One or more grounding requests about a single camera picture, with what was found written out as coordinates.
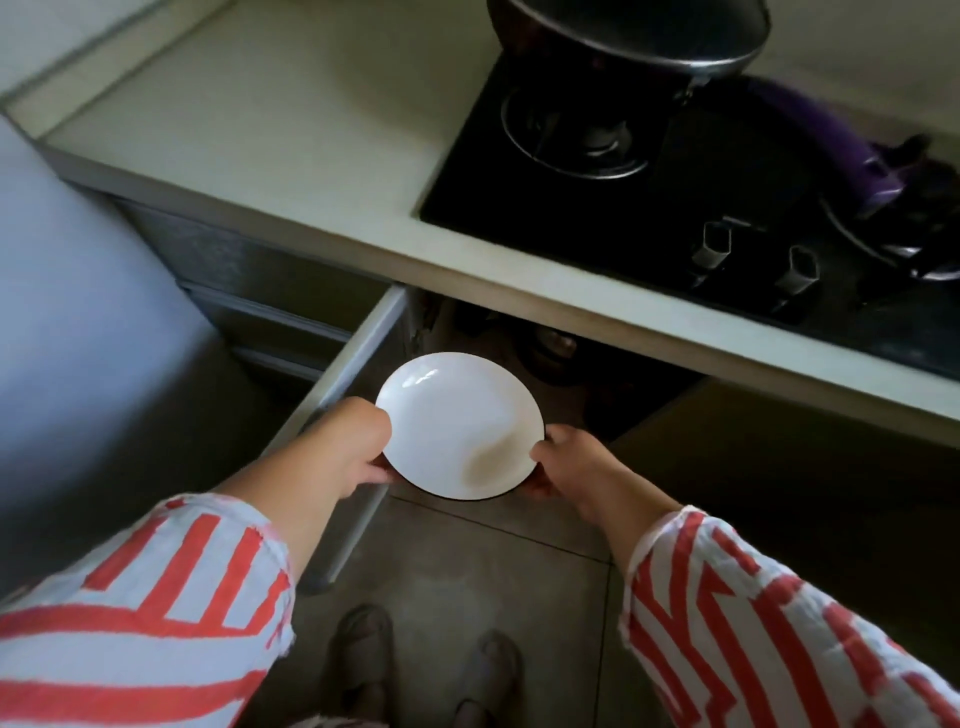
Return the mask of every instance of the purple handle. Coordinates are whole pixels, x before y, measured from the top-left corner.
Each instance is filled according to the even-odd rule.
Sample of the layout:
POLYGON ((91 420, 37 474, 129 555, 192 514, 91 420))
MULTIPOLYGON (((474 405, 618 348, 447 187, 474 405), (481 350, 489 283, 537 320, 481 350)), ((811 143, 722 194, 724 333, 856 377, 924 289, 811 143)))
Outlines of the purple handle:
POLYGON ((858 205, 857 217, 870 217, 900 196, 903 180, 845 121, 784 85, 752 78, 747 87, 796 124, 828 155, 850 186, 858 205))

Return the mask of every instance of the sandal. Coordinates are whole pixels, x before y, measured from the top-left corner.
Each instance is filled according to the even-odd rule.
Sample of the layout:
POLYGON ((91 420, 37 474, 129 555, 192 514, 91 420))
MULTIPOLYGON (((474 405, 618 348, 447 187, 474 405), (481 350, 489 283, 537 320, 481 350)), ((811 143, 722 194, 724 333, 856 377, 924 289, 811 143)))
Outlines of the sandal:
POLYGON ((519 684, 521 668, 520 650, 513 640, 495 629, 484 633, 467 659, 454 715, 471 701, 487 712, 488 723, 496 724, 508 695, 519 684))
POLYGON ((363 688, 377 683, 384 692, 383 715, 364 718, 389 723, 392 717, 394 679, 394 623, 383 607, 361 604, 347 612, 334 635, 340 662, 344 708, 360 702, 363 688))

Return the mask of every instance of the striped sleeve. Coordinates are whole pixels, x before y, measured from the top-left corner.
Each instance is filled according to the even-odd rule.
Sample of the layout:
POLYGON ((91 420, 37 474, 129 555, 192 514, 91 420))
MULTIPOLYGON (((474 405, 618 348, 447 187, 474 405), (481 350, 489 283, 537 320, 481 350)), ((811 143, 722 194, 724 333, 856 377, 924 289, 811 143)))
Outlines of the striped sleeve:
POLYGON ((256 509, 166 500, 0 604, 0 725, 228 726, 290 647, 293 605, 256 509))
POLYGON ((620 634, 678 726, 960 728, 960 695, 696 508, 637 545, 620 634))

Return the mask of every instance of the ceramic plate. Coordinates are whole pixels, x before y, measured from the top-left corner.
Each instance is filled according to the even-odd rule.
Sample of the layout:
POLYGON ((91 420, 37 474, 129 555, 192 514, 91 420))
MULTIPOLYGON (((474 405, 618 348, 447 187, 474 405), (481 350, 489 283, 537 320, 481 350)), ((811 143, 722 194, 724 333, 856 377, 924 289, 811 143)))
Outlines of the ceramic plate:
POLYGON ((543 416, 523 383, 498 364, 439 352, 408 361, 380 389, 397 472, 435 496, 480 500, 513 490, 534 469, 543 416))

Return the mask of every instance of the gas stove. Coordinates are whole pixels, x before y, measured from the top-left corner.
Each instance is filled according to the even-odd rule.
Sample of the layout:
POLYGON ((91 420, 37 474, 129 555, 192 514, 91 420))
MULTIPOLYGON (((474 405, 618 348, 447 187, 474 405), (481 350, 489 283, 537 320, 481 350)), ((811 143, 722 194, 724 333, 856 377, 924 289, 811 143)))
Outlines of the gas stove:
POLYGON ((420 218, 960 380, 960 282, 869 250, 795 131, 709 86, 667 111, 578 113, 501 59, 420 218))

